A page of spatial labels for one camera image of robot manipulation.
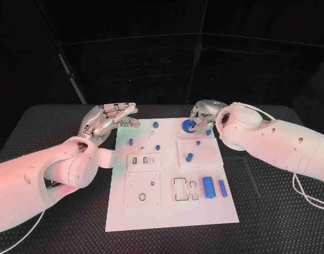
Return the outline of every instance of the blue knob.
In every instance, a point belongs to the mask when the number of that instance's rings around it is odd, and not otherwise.
[[[190,162],[190,161],[192,161],[192,157],[193,157],[193,154],[192,154],[192,153],[189,153],[188,158],[186,158],[186,161],[188,161],[188,162]]]

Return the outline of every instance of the blue block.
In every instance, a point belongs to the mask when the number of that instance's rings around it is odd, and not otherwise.
[[[206,176],[202,178],[203,192],[206,198],[215,198],[214,178]]]
[[[226,189],[225,189],[225,181],[219,180],[221,190],[224,197],[228,197]]]
[[[189,153],[188,158],[186,158],[186,161],[188,161],[188,162],[190,162],[190,161],[192,161],[192,157],[193,157],[193,154],[192,154],[192,153]]]
[[[192,126],[195,126],[196,125],[196,121],[192,121],[192,120],[185,120],[183,121],[183,130],[188,132],[188,133],[193,133],[195,131],[189,131],[189,128],[192,127]]]

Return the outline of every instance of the black table mat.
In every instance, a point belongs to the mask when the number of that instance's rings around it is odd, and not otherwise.
[[[188,117],[192,105],[139,105],[136,118]],[[91,105],[32,107],[0,152],[0,162],[61,144],[77,135]],[[284,106],[260,106],[301,124]],[[114,149],[116,130],[103,147]],[[218,139],[239,223],[106,233],[111,169],[45,211],[42,221],[9,253],[324,253],[324,211],[291,187],[293,174]],[[324,200],[324,183],[301,177],[309,195]],[[0,251],[29,231],[38,216],[0,233]]]

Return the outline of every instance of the gray rubber mat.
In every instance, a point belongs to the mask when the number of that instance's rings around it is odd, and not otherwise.
[[[139,105],[136,117],[188,117],[192,105]],[[32,107],[0,152],[0,162],[62,143],[77,135],[91,105]],[[283,106],[260,106],[275,118],[301,124]],[[116,130],[106,148],[114,148]],[[42,221],[12,253],[324,253],[324,211],[291,187],[293,174],[218,140],[239,223],[106,233],[111,169],[98,169],[91,185],[45,211]],[[324,200],[324,183],[300,177],[309,195]],[[0,251],[24,237],[35,221],[0,233]]]

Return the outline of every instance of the white robotic arm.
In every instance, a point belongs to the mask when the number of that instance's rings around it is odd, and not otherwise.
[[[311,129],[271,118],[265,121],[258,108],[203,100],[192,110],[201,123],[189,131],[206,130],[214,123],[228,147],[248,153],[275,167],[324,181],[324,135]]]
[[[0,164],[0,232],[48,209],[68,194],[88,186],[98,166],[113,167],[114,151],[100,149],[110,132],[139,127],[134,103],[95,106],[84,117],[78,137],[64,144]],[[45,178],[57,184],[45,185]]]

